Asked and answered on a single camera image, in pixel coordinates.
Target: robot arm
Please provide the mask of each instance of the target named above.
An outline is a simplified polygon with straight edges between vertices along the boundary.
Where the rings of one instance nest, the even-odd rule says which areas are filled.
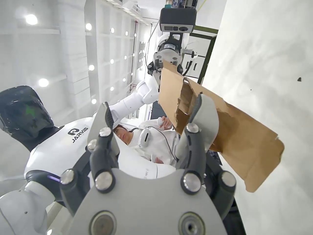
[[[110,106],[113,117],[113,128],[122,118],[133,113],[144,104],[158,100],[159,86],[163,61],[177,66],[177,71],[183,74],[181,66],[183,54],[192,51],[185,49],[188,33],[191,33],[196,24],[197,11],[193,8],[163,8],[160,15],[160,29],[164,34],[158,40],[158,47],[153,56],[153,62],[148,65],[148,74],[145,80],[138,83],[136,92]]]
[[[155,78],[148,76],[137,84],[136,92],[131,93],[126,98],[110,106],[113,117],[113,128],[127,115],[133,113],[144,104],[151,104],[158,100],[158,83]]]
[[[41,184],[30,181],[24,190],[11,191],[0,198],[1,234],[45,235],[46,207],[55,200]]]

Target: torn cardboard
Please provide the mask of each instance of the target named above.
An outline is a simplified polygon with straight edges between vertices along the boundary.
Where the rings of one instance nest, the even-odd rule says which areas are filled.
[[[280,163],[284,144],[265,125],[163,62],[159,104],[180,134],[200,92],[212,98],[218,112],[219,130],[210,149],[222,154],[248,192],[255,192]]]

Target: white lab coat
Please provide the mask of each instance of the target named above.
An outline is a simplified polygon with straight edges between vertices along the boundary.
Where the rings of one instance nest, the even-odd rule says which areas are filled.
[[[138,126],[138,128],[139,129],[133,131],[134,136],[129,146],[147,160],[150,160],[153,155],[153,158],[159,158],[164,164],[175,166],[176,162],[170,150],[173,155],[175,155],[175,147],[179,141],[178,134],[173,130],[165,131],[164,127],[160,128],[157,119],[144,121]],[[142,130],[145,128],[149,129],[151,137],[148,146],[140,148],[138,146],[138,140]]]

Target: purple led light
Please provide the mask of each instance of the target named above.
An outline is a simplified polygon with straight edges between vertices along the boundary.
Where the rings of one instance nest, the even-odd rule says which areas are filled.
[[[56,177],[53,177],[53,176],[50,176],[50,175],[47,175],[48,178],[52,179],[52,180],[55,180],[55,181],[58,181],[60,182],[60,179],[56,178]]]

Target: humanoid robot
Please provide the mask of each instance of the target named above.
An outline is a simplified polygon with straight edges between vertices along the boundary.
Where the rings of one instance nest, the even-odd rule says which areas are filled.
[[[0,93],[1,129],[30,151],[25,189],[0,198],[4,234],[46,234],[45,209],[54,201],[74,217],[69,234],[226,234],[222,220],[233,204],[236,179],[205,150],[218,132],[209,97],[197,98],[175,152],[176,167],[138,156],[112,131],[123,117],[157,100],[162,59],[180,72],[182,33],[195,24],[195,11],[186,17],[190,12],[162,10],[160,28],[170,36],[148,68],[152,77],[117,104],[101,104],[93,117],[55,127],[32,88]],[[187,20],[173,22],[177,13]]]

